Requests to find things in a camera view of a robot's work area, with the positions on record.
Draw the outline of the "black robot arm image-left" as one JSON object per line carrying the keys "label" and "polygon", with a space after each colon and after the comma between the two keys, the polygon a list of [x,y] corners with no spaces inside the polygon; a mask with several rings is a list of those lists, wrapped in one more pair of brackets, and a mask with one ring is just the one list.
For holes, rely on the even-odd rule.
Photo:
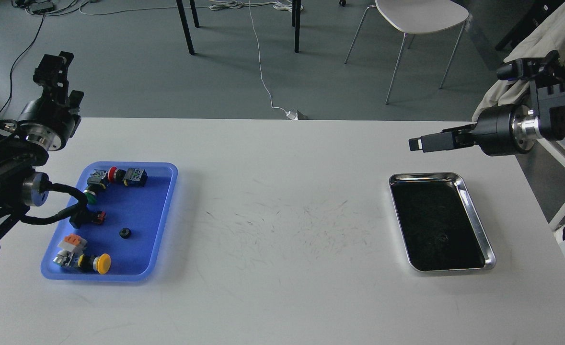
{"label": "black robot arm image-left", "polygon": [[[0,119],[0,241],[17,223],[48,225],[87,212],[87,197],[73,186],[52,183],[35,169],[46,164],[50,151],[65,148],[80,125],[84,94],[70,91],[70,52],[44,55],[33,80],[43,88],[17,119]],[[74,205],[48,218],[28,216],[33,206],[42,205],[49,192],[68,194]]]}

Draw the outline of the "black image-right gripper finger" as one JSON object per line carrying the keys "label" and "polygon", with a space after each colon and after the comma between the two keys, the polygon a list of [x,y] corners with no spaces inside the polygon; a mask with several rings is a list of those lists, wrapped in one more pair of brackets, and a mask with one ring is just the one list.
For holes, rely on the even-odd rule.
{"label": "black image-right gripper finger", "polygon": [[456,136],[453,132],[440,132],[412,138],[408,140],[408,144],[410,151],[422,151],[424,153],[456,150],[458,148]]}

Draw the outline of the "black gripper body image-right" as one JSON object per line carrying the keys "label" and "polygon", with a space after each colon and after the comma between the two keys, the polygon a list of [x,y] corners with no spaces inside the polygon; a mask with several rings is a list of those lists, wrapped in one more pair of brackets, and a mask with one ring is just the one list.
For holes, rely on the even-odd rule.
{"label": "black gripper body image-right", "polygon": [[484,109],[475,124],[444,129],[451,132],[456,149],[479,146],[489,156],[522,153],[512,123],[521,114],[520,105],[502,105]]}

